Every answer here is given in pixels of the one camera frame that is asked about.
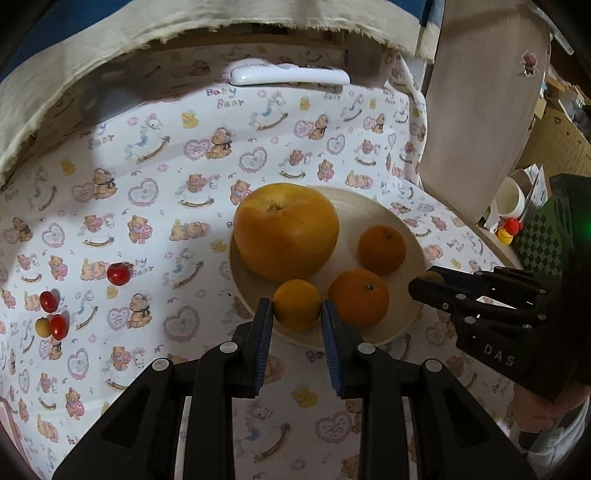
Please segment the white cup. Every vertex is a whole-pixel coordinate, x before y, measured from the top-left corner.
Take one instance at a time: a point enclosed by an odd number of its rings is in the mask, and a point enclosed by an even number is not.
[[[495,200],[499,216],[503,218],[518,219],[525,209],[525,195],[517,182],[510,177],[503,180]]]

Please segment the metal bolt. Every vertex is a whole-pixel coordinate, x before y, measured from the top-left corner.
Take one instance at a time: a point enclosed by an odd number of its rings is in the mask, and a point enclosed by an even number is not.
[[[360,343],[357,346],[357,350],[359,351],[359,353],[362,353],[364,355],[371,355],[375,352],[375,345],[373,345],[372,343]]]
[[[436,374],[437,372],[441,371],[441,369],[443,368],[443,365],[441,364],[441,362],[439,360],[435,360],[434,358],[431,358],[425,362],[425,368],[427,370],[429,370],[430,372],[433,372],[434,374]]]
[[[158,358],[158,360],[152,363],[152,368],[157,372],[163,372],[169,366],[170,362],[165,358]]]
[[[234,353],[238,350],[238,344],[235,342],[223,342],[220,345],[221,353]]]

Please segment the red fruit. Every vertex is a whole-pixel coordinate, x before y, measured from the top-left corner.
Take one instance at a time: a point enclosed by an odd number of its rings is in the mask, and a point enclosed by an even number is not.
[[[55,312],[59,306],[55,295],[47,290],[39,295],[39,303],[41,304],[41,308],[47,313]]]
[[[66,322],[66,319],[58,313],[49,320],[49,329],[51,330],[53,338],[59,342],[66,338],[66,335],[68,334],[68,323]]]
[[[131,265],[129,263],[114,263],[107,268],[107,279],[120,287],[125,285],[131,278]]]

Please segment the beige round plate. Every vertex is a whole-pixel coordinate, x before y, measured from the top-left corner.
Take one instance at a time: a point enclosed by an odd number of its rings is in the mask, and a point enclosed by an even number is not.
[[[361,331],[366,342],[382,345],[403,333],[417,317],[421,304],[408,294],[408,283],[425,273],[423,251],[402,220],[377,202],[348,190],[312,187],[323,193],[335,206],[340,231],[335,251],[324,267],[312,278],[320,295],[326,298],[331,283],[342,272],[361,268],[357,261],[357,242],[361,233],[372,225],[389,225],[404,237],[406,259],[396,272],[384,277],[390,292],[390,307],[384,319],[375,327]],[[242,261],[234,238],[230,246],[230,270],[242,300],[253,313],[261,297],[273,298],[279,283],[266,280],[251,271]],[[292,332],[277,321],[274,331],[292,343],[314,349],[324,349],[320,322],[303,332]]]

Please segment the green checkered pattern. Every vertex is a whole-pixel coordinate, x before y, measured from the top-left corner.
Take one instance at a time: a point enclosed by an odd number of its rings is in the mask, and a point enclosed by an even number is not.
[[[562,240],[552,199],[515,236],[513,245],[525,270],[544,271],[562,278]]]

